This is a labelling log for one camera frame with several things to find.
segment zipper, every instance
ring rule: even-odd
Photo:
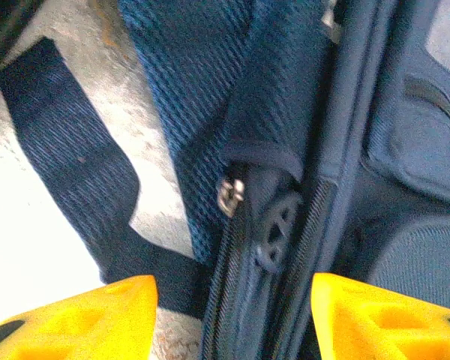
[[[273,307],[275,317],[269,333],[274,335],[266,344],[267,359],[288,359],[291,339],[305,333],[308,317],[304,316],[303,310],[308,306],[309,286],[334,194],[335,186],[330,181],[319,181],[307,206],[309,211],[301,236],[293,248],[287,271],[280,282],[280,296]]]
[[[226,196],[225,200],[233,198],[231,196],[233,187],[228,184],[224,189],[220,189],[220,192],[223,190],[222,196]],[[202,360],[226,359],[219,355],[225,349],[219,349],[218,344],[224,341],[225,333],[230,328],[230,312],[233,310],[232,303],[239,279],[240,256],[237,249],[245,241],[246,221],[245,207],[242,201],[233,201],[234,205],[227,206],[224,210],[227,216],[232,214],[232,217],[225,227],[217,265],[211,280],[210,295],[203,319],[202,349],[200,351]]]
[[[450,119],[449,97],[430,81],[413,76],[406,76],[403,93],[407,97],[418,98],[438,107]]]
[[[218,190],[217,203],[220,210],[228,217],[232,218],[237,206],[243,201],[245,185],[242,180],[235,179],[231,182],[225,178],[221,182]]]
[[[246,196],[238,173],[253,184]],[[218,190],[218,205],[230,219],[203,320],[202,360],[261,359],[270,305],[302,203],[299,193],[287,190],[289,176],[279,170],[242,167],[235,176]],[[275,191],[267,196],[263,189],[271,184]]]

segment nylon webbing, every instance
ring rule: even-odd
[[[103,280],[154,275],[161,307],[202,318],[209,270],[129,227],[137,174],[53,41],[43,38],[0,71],[0,88],[23,152],[82,237]]]

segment blue textured fabric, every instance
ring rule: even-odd
[[[103,280],[155,275],[160,306],[200,318],[208,270],[129,227],[137,174],[54,43],[44,38],[0,71],[0,88],[19,144],[82,237]]]
[[[450,308],[450,217],[384,217],[360,232],[349,276]]]
[[[224,116],[240,77],[251,1],[120,1],[160,114],[195,257],[212,263],[225,217],[217,207]]]
[[[332,44],[321,30],[322,2],[118,4],[162,121],[195,256],[213,264],[224,225],[216,186],[226,162],[269,166],[285,156],[282,162],[294,163],[286,171],[295,177],[303,172],[311,125],[328,84],[323,80]],[[228,148],[233,156],[227,159],[223,148],[229,140],[246,151]],[[257,143],[265,144],[262,154],[236,156],[257,155]],[[270,150],[276,154],[267,159]]]

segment zipper track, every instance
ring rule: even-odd
[[[315,195],[309,204],[310,211],[300,241],[295,246],[295,254],[287,266],[289,270],[283,276],[280,296],[277,299],[277,305],[274,307],[277,309],[277,315],[272,326],[278,329],[278,333],[268,343],[269,353],[271,353],[268,359],[283,358],[281,356],[283,351],[281,350],[288,347],[290,329],[295,328],[294,324],[300,314],[298,307],[306,306],[305,293],[298,291],[298,289],[303,287],[303,284],[308,284],[307,289],[305,289],[305,291],[308,291],[310,286],[314,264],[317,260],[320,230],[326,220],[326,210],[334,193],[334,187],[330,181],[320,180]]]
[[[236,296],[240,272],[240,248],[245,240],[245,204],[238,205],[234,216],[226,225],[220,244],[210,295],[203,319],[202,360],[219,359],[217,345],[230,329],[230,303]]]

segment backpack pocket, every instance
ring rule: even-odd
[[[450,71],[425,49],[427,32],[428,24],[417,18],[391,34],[366,161],[408,188],[450,202]]]

